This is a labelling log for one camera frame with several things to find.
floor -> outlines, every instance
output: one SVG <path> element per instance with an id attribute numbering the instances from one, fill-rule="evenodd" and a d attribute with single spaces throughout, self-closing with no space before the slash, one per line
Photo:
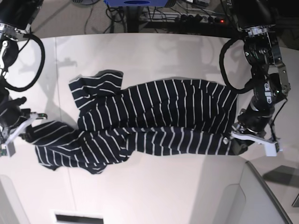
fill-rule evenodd
<path id="1" fill-rule="evenodd" d="M 110 25 L 105 14 L 106 4 L 103 0 L 91 7 L 77 7 L 66 0 L 45 0 L 40 13 L 35 19 L 32 30 L 41 38 L 81 34 L 101 34 Z M 184 10 L 175 5 L 173 9 L 184 13 Z M 209 10 L 223 13 L 219 0 L 210 0 Z M 170 9 L 159 9 L 164 12 L 173 12 Z M 116 23 L 115 33 L 122 33 L 123 27 Z M 153 29 L 141 30 L 153 33 Z M 279 34 L 280 46 L 299 49 L 299 29 L 285 30 Z"/>

metal bracket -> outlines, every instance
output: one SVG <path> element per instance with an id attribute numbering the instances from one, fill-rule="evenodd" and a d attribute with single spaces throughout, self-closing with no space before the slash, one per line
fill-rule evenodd
<path id="1" fill-rule="evenodd" d="M 277 156 L 277 152 L 280 151 L 279 140 L 272 141 L 266 140 L 261 137 L 254 136 L 252 134 L 242 134 L 236 131 L 231 132 L 231 136 L 240 140 L 250 140 L 258 144 L 263 144 L 266 152 L 266 156 Z"/>

cloth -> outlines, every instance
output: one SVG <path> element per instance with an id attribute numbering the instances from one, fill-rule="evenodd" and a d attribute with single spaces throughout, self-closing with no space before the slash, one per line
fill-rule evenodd
<path id="1" fill-rule="evenodd" d="M 121 72 L 80 77 L 69 87 L 80 110 L 78 130 L 59 121 L 33 128 L 41 165 L 81 167 L 92 174 L 152 155 L 233 155 L 223 143 L 235 120 L 237 95 L 205 80 L 160 80 L 121 90 Z"/>

white stripe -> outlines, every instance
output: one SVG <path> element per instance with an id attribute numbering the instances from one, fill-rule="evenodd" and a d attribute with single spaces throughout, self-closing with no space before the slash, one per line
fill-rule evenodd
<path id="1" fill-rule="evenodd" d="M 79 165 L 79 160 L 78 160 L 77 156 L 74 155 L 74 157 L 75 157 L 75 160 L 77 161 L 77 167 L 80 167 L 80 165 Z"/>
<path id="2" fill-rule="evenodd" d="M 96 108 L 95 109 L 97 110 L 99 118 L 101 120 L 102 129 L 104 129 L 103 119 L 102 119 L 102 116 L 101 116 L 100 111 L 99 111 L 99 103 L 96 104 Z"/>
<path id="3" fill-rule="evenodd" d="M 153 148 L 152 148 L 153 154 L 152 155 L 155 155 L 155 144 L 154 144 L 154 141 L 155 141 L 155 137 L 156 137 L 157 134 L 158 134 L 158 132 L 154 133 L 153 139 L 151 140 L 151 144 L 153 145 Z"/>
<path id="4" fill-rule="evenodd" d="M 163 80 L 163 83 L 164 83 L 164 87 L 165 87 L 165 90 L 166 90 L 166 93 L 167 93 L 167 98 L 168 98 L 168 104 L 167 104 L 167 108 L 168 108 L 168 113 L 169 113 L 169 117 L 170 117 L 170 120 L 171 120 L 171 123 L 172 123 L 172 116 L 171 116 L 171 112 L 170 112 L 170 96 L 169 96 L 169 92 L 168 92 L 168 88 L 166 86 L 166 83 L 165 83 L 165 80 Z"/>
<path id="5" fill-rule="evenodd" d="M 233 101 L 233 103 L 232 103 L 232 105 L 230 106 L 230 109 L 229 109 L 229 111 L 228 111 L 228 120 L 227 120 L 226 125 L 225 125 L 225 128 L 224 128 L 224 133 L 227 131 L 226 129 L 227 129 L 227 127 L 228 127 L 230 111 L 232 110 L 233 105 L 234 105 L 235 101 L 237 100 L 237 97 L 238 97 L 238 95 L 236 95 L 236 97 L 234 98 L 234 101 Z"/>
<path id="6" fill-rule="evenodd" d="M 220 92 L 220 94 L 218 96 L 218 100 L 217 100 L 217 104 L 216 104 L 217 105 L 217 114 L 219 114 L 219 105 L 218 105 L 218 103 L 219 103 L 219 99 L 220 99 L 220 96 L 221 96 L 223 90 L 224 90 L 224 86 L 222 86 L 222 90 L 221 90 L 221 92 Z"/>
<path id="7" fill-rule="evenodd" d="M 210 128 L 209 128 L 209 133 L 210 133 L 211 128 L 212 128 L 213 125 L 214 125 L 215 119 L 216 119 L 216 116 L 214 116 L 214 119 L 213 119 L 213 121 L 212 121 L 212 124 L 211 124 L 211 126 L 210 126 Z"/>
<path id="8" fill-rule="evenodd" d="M 56 166 L 58 166 L 58 164 L 56 163 L 56 158 L 55 158 L 55 153 L 54 153 L 54 151 L 52 151 L 52 153 L 53 153 L 53 161 L 54 161 L 54 164 L 55 164 Z"/>
<path id="9" fill-rule="evenodd" d="M 49 142 L 49 143 L 47 143 L 47 144 L 45 144 L 45 145 L 40 145 L 40 146 L 49 146 L 49 145 L 53 144 L 54 142 L 57 142 L 59 139 L 63 138 L 64 136 L 66 136 L 66 135 L 68 135 L 68 134 L 73 134 L 74 132 L 75 132 L 75 130 L 73 130 L 72 132 L 68 132 L 68 133 L 66 133 L 66 134 L 64 134 L 64 135 L 62 135 L 62 136 L 60 136 L 59 138 L 55 139 L 54 141 Z"/>
<path id="10" fill-rule="evenodd" d="M 125 108 L 125 110 L 126 110 L 126 114 L 127 114 L 127 126 L 128 126 L 128 122 L 129 122 L 129 113 L 128 113 L 128 110 L 127 110 L 127 108 L 126 108 L 126 105 L 125 105 L 125 102 L 123 101 L 123 95 L 121 96 L 121 101 L 122 101 L 122 103 L 123 103 L 123 106 L 124 106 L 124 108 Z"/>
<path id="11" fill-rule="evenodd" d="M 133 107 L 133 110 L 134 110 L 136 126 L 138 127 L 138 122 L 137 122 L 137 117 L 138 117 L 138 116 L 137 116 L 137 111 L 136 111 L 136 109 L 135 109 L 135 105 L 134 105 L 134 102 L 133 102 L 133 99 L 132 99 L 131 90 L 128 89 L 128 91 L 129 91 L 130 101 L 131 101 L 131 103 L 132 103 L 132 107 Z"/>
<path id="12" fill-rule="evenodd" d="M 196 153 L 196 154 L 198 154 L 199 147 L 200 147 L 201 142 L 202 142 L 202 134 L 203 134 L 203 132 L 200 133 L 199 143 L 198 143 L 198 145 L 197 145 L 197 147 L 196 147 L 196 150 L 195 150 L 195 153 Z"/>
<path id="13" fill-rule="evenodd" d="M 99 89 L 99 91 L 110 92 L 110 93 L 115 94 L 115 92 L 113 92 L 113 91 L 111 91 L 111 90 Z"/>
<path id="14" fill-rule="evenodd" d="M 180 152 L 181 151 L 181 145 L 182 145 L 182 142 L 183 142 L 183 139 L 184 139 L 184 128 L 181 128 L 181 132 L 182 132 L 182 137 L 181 137 L 181 141 L 179 142 L 178 144 L 178 151 Z"/>
<path id="15" fill-rule="evenodd" d="M 216 92 L 216 90 L 217 90 L 217 87 L 218 87 L 218 83 L 217 83 L 217 85 L 215 86 L 215 89 L 214 89 L 214 91 L 212 92 L 212 97 L 214 98 L 214 93 Z"/>
<path id="16" fill-rule="evenodd" d="M 39 140 L 41 140 L 41 139 L 43 139 L 43 138 L 46 138 L 46 137 L 52 135 L 53 133 L 57 132 L 58 130 L 60 130 L 61 128 L 64 128 L 64 127 L 67 127 L 67 125 L 63 125 L 63 126 L 61 126 L 60 128 L 56 129 L 55 131 L 53 131 L 53 132 L 51 132 L 51 133 L 49 133 L 49 134 L 47 134 L 47 135 L 45 135 L 45 136 L 43 136 L 43 137 L 41 137 L 41 138 L 39 138 L 39 139 L 37 139 L 37 140 L 31 142 L 31 144 L 33 145 L 33 144 L 37 143 Z"/>
<path id="17" fill-rule="evenodd" d="M 114 102 L 114 106 L 115 106 L 115 109 L 116 109 L 117 118 L 118 118 L 118 121 L 119 121 L 119 125 L 118 125 L 118 127 L 119 127 L 119 126 L 121 125 L 121 124 L 120 124 L 120 122 L 121 122 L 120 112 L 119 112 L 119 110 L 118 110 L 118 107 L 117 107 L 117 104 L 116 104 L 116 101 L 115 101 L 114 97 L 112 97 L 112 100 L 113 100 L 113 102 Z"/>
<path id="18" fill-rule="evenodd" d="M 173 87 L 175 88 L 175 90 L 176 90 L 176 95 L 177 95 L 176 106 L 177 106 L 178 121 L 179 121 L 179 111 L 178 111 L 178 90 L 177 90 L 177 87 L 176 87 L 176 84 L 175 84 L 174 80 L 172 80 L 172 82 L 173 82 Z"/>
<path id="19" fill-rule="evenodd" d="M 117 88 L 120 88 L 120 86 L 118 86 L 118 85 L 115 85 L 114 83 L 112 83 L 112 82 L 110 82 L 110 81 L 104 81 L 104 82 L 102 82 L 102 83 L 100 83 L 100 84 L 98 84 L 97 86 L 91 86 L 91 85 L 83 85 L 82 87 L 80 87 L 80 88 L 77 88 L 77 89 L 75 89 L 75 90 L 72 90 L 71 92 L 76 92 L 76 91 L 78 91 L 78 90 L 82 90 L 84 87 L 87 87 L 87 88 L 97 88 L 97 87 L 99 87 L 99 86 L 101 86 L 101 85 L 103 85 L 103 84 L 105 84 L 105 83 L 109 83 L 109 84 L 112 84 L 113 86 L 115 86 L 115 87 L 117 87 Z"/>
<path id="20" fill-rule="evenodd" d="M 137 143 L 138 143 L 138 133 L 135 133 L 135 151 L 138 151 Z"/>
<path id="21" fill-rule="evenodd" d="M 70 165 L 70 167 L 73 167 L 72 165 L 71 165 L 71 159 L 69 158 L 69 165 Z"/>
<path id="22" fill-rule="evenodd" d="M 79 98 L 75 99 L 75 102 L 78 101 L 78 100 L 80 100 L 80 99 L 83 99 L 83 98 L 89 99 L 90 95 L 88 95 L 87 97 L 79 97 Z"/>
<path id="23" fill-rule="evenodd" d="M 112 139 L 113 139 L 113 141 L 115 142 L 115 144 L 116 144 L 116 147 L 118 148 L 118 150 L 120 151 L 121 150 L 121 148 L 120 148 L 120 146 L 118 145 L 118 143 L 117 143 L 117 141 L 116 141 L 116 139 L 115 139 L 115 137 L 114 136 L 112 136 L 112 135 L 110 135 L 110 134 L 108 134 L 108 131 L 106 130 L 105 131 L 105 134 L 108 136 L 108 137 L 111 137 Z"/>
<path id="24" fill-rule="evenodd" d="M 63 159 L 63 157 L 62 157 L 61 154 L 60 154 L 60 156 L 61 156 L 61 165 L 63 165 L 65 167 L 65 165 L 64 165 L 64 159 Z"/>
<path id="25" fill-rule="evenodd" d="M 210 82 L 207 82 L 207 84 L 206 84 L 206 93 L 207 93 L 207 88 L 208 88 L 209 84 L 210 84 Z"/>
<path id="26" fill-rule="evenodd" d="M 223 120 L 224 120 L 224 117 L 225 117 L 225 113 L 223 114 L 222 120 L 220 121 L 220 123 L 219 123 L 219 125 L 218 125 L 218 127 L 217 127 L 217 129 L 216 129 L 216 132 L 215 132 L 215 133 L 217 133 L 217 132 L 218 132 L 218 129 L 219 129 L 219 127 L 221 126 L 221 123 L 223 122 Z"/>
<path id="27" fill-rule="evenodd" d="M 90 120 L 92 120 L 93 130 L 96 131 L 95 123 L 94 123 L 94 120 L 93 120 L 93 116 L 92 116 L 92 114 L 90 112 L 89 112 L 89 116 L 90 116 Z"/>
<path id="28" fill-rule="evenodd" d="M 208 155 L 211 143 L 212 143 L 212 139 L 213 139 L 213 134 L 210 134 L 210 139 L 209 139 L 209 144 L 206 147 L 206 155 Z"/>
<path id="29" fill-rule="evenodd" d="M 105 100 L 105 108 L 107 109 L 107 113 L 108 113 L 108 117 L 109 117 L 109 123 L 110 123 L 110 126 L 112 126 L 112 120 L 111 120 L 111 116 L 110 116 L 110 111 L 109 111 L 109 108 L 107 106 L 107 98 Z"/>
<path id="30" fill-rule="evenodd" d="M 86 122 L 85 122 L 85 116 L 83 115 L 83 124 L 84 124 L 84 127 L 85 127 L 85 130 L 87 131 L 87 125 L 86 125 Z"/>
<path id="31" fill-rule="evenodd" d="M 141 98 L 141 95 L 140 95 L 139 87 L 138 87 L 138 86 L 137 86 L 137 92 L 138 92 L 138 97 L 139 97 L 139 100 L 140 100 L 140 103 L 141 103 L 141 105 L 142 105 L 142 109 L 143 109 L 143 118 L 144 118 L 146 127 L 148 127 L 148 122 L 147 122 L 146 117 L 145 117 L 145 108 L 144 108 L 144 104 L 143 104 L 143 101 L 142 101 L 142 98 Z"/>
<path id="32" fill-rule="evenodd" d="M 224 107 L 224 105 L 225 105 L 225 103 L 226 103 L 226 101 L 227 101 L 229 95 L 230 95 L 230 91 L 228 92 L 228 95 L 226 96 L 226 98 L 225 98 L 225 100 L 224 100 L 224 102 L 223 102 L 223 104 L 222 104 L 222 107 Z"/>
<path id="33" fill-rule="evenodd" d="M 87 104 L 93 102 L 95 99 L 91 100 L 91 101 L 87 101 L 86 103 L 84 103 L 83 105 L 81 105 L 80 107 L 78 107 L 78 109 L 80 110 L 82 107 L 86 106 Z"/>
<path id="34" fill-rule="evenodd" d="M 115 161 L 119 162 L 118 159 L 116 159 L 115 155 L 113 154 L 113 152 L 112 152 L 109 144 L 107 143 L 107 141 L 100 134 L 98 136 L 105 142 L 105 144 L 107 145 L 107 148 L 109 149 L 109 151 L 110 151 L 111 155 L 113 156 L 113 158 L 115 159 Z"/>
<path id="35" fill-rule="evenodd" d="M 160 146 L 161 146 L 161 155 L 163 155 L 163 151 L 164 151 L 163 141 L 164 141 L 164 139 L 165 139 L 165 137 L 166 137 L 166 131 L 164 130 L 164 127 L 161 127 L 161 130 L 162 130 L 162 129 L 163 129 L 163 131 L 164 131 L 164 134 L 163 134 L 163 137 L 162 137 L 161 142 L 160 142 Z"/>
<path id="36" fill-rule="evenodd" d="M 193 125 L 195 125 L 195 86 L 193 88 L 193 97 L 192 97 L 192 105 L 193 105 Z"/>
<path id="37" fill-rule="evenodd" d="M 39 128 L 39 129 L 35 130 L 33 133 L 36 133 L 36 132 L 38 132 L 38 131 L 40 131 L 40 130 L 43 130 L 44 128 L 47 128 L 47 127 L 49 127 L 50 125 L 53 125 L 53 124 L 56 123 L 56 122 L 57 122 L 57 121 L 52 121 L 51 123 L 49 123 L 49 124 L 47 124 L 47 125 L 45 125 L 45 126 Z"/>
<path id="38" fill-rule="evenodd" d="M 172 138 L 171 138 L 171 140 L 170 140 L 170 143 L 169 143 L 169 145 L 168 145 L 168 148 L 170 149 L 170 155 L 172 155 L 171 145 L 172 145 L 172 142 L 173 142 L 173 140 L 174 140 L 175 132 L 174 132 L 174 130 L 173 130 L 173 127 L 171 127 L 170 130 L 172 131 Z"/>
<path id="39" fill-rule="evenodd" d="M 190 141 L 189 141 L 189 144 L 187 146 L 187 153 L 189 153 L 190 145 L 192 143 L 192 140 L 193 140 L 193 131 L 190 131 Z"/>
<path id="40" fill-rule="evenodd" d="M 209 115 L 211 119 L 211 96 L 209 95 Z"/>
<path id="41" fill-rule="evenodd" d="M 50 161 L 49 161 L 46 147 L 44 147 L 44 150 L 45 150 L 45 155 L 46 155 L 46 161 L 47 161 L 47 163 L 50 164 L 50 165 L 52 165 L 52 164 L 50 163 Z"/>
<path id="42" fill-rule="evenodd" d="M 215 152 L 215 155 L 218 155 L 218 152 L 219 152 L 219 149 L 220 149 L 222 140 L 223 140 L 223 137 L 220 137 L 220 140 L 219 140 L 219 142 L 218 142 L 218 146 L 217 146 L 217 150 L 216 150 L 216 152 Z"/>
<path id="43" fill-rule="evenodd" d="M 87 141 L 86 141 L 86 138 L 83 138 L 83 139 L 84 139 L 84 142 L 85 142 L 86 146 L 88 147 L 89 151 L 93 154 L 94 159 L 96 160 L 97 163 L 99 163 L 98 158 L 95 156 L 94 152 L 93 152 L 92 149 L 90 148 L 89 144 L 88 144 Z"/>
<path id="44" fill-rule="evenodd" d="M 185 127 L 187 127 L 187 106 L 186 106 L 186 98 L 187 98 L 187 90 L 185 84 L 182 81 L 183 88 L 185 90 L 185 97 L 184 97 L 184 109 L 185 109 Z"/>
<path id="45" fill-rule="evenodd" d="M 228 150 L 226 151 L 225 155 L 228 155 L 229 153 L 229 150 L 230 150 L 230 145 L 232 144 L 232 141 L 229 141 L 229 144 L 228 144 Z"/>
<path id="46" fill-rule="evenodd" d="M 80 150 L 82 147 L 77 147 L 77 148 L 72 148 L 72 149 L 67 149 L 67 148 L 64 148 L 64 147 L 61 147 L 61 146 L 55 146 L 57 148 L 60 148 L 60 149 L 63 149 L 65 151 L 68 151 L 68 152 L 73 152 L 73 151 L 76 151 L 76 150 Z"/>
<path id="47" fill-rule="evenodd" d="M 43 166 L 45 166 L 45 167 L 51 167 L 51 165 L 49 165 L 49 164 L 45 164 L 45 163 L 42 163 L 42 162 L 39 162 L 39 164 L 41 164 L 41 165 L 43 165 Z"/>
<path id="48" fill-rule="evenodd" d="M 158 90 L 158 87 L 157 87 L 157 82 L 154 82 L 154 85 L 155 85 L 155 89 L 157 91 L 157 95 L 158 95 L 158 99 L 159 99 L 159 107 L 160 107 L 160 113 L 161 113 L 161 116 L 162 116 L 162 120 L 164 122 L 164 125 L 166 126 L 166 122 L 164 120 L 164 116 L 163 116 L 163 112 L 162 112 L 162 100 L 161 100 L 161 97 L 160 97 L 160 93 L 159 93 L 159 90 Z"/>
<path id="49" fill-rule="evenodd" d="M 206 121 L 204 121 L 204 123 L 202 124 L 201 131 L 204 130 L 205 124 L 206 124 Z"/>
<path id="50" fill-rule="evenodd" d="M 143 152 L 146 153 L 146 135 L 147 132 L 144 134 L 144 142 L 143 142 Z"/>
<path id="51" fill-rule="evenodd" d="M 203 106 L 203 91 L 200 93 L 200 105 L 201 105 L 201 121 L 204 121 L 204 106 Z"/>
<path id="52" fill-rule="evenodd" d="M 151 112 L 152 112 L 152 114 L 153 114 L 153 118 L 154 118 L 154 121 L 155 121 L 155 125 L 158 126 L 158 125 L 157 125 L 157 122 L 156 122 L 156 117 L 155 117 L 155 114 L 154 114 L 154 110 L 153 110 L 153 101 L 151 100 L 151 97 L 150 97 L 150 91 L 149 91 L 149 88 L 148 88 L 148 84 L 147 84 L 147 83 L 145 84 L 145 88 L 146 88 L 146 91 L 147 91 L 148 96 L 149 96 L 149 101 L 150 101 L 150 105 L 151 105 L 150 110 L 151 110 Z"/>

gray surface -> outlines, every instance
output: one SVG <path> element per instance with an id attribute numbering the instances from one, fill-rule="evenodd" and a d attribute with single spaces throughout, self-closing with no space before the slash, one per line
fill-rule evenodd
<path id="1" fill-rule="evenodd" d="M 90 15 L 92 7 L 93 13 L 91 14 L 86 26 L 86 33 L 100 34 L 110 25 L 110 20 L 107 18 L 105 13 L 106 5 L 103 0 L 90 7 L 77 7 L 69 0 L 45 0 L 40 13 L 33 23 L 32 29 L 41 38 L 82 35 L 84 34 L 85 22 Z M 183 9 L 176 5 L 173 8 L 182 13 L 184 12 Z M 207 9 L 222 12 L 219 0 L 211 0 L 210 6 Z M 173 12 L 167 8 L 159 10 Z M 122 25 L 116 23 L 115 33 L 122 32 Z M 144 29 L 141 32 L 152 33 L 155 32 L 155 30 Z M 299 36 L 299 30 L 293 30 L 293 33 L 291 33 L 290 30 L 286 30 L 280 34 L 280 36 L 280 46 L 299 49 L 299 39 L 296 39 Z"/>
<path id="2" fill-rule="evenodd" d="M 0 181 L 0 224 L 20 224 Z"/>

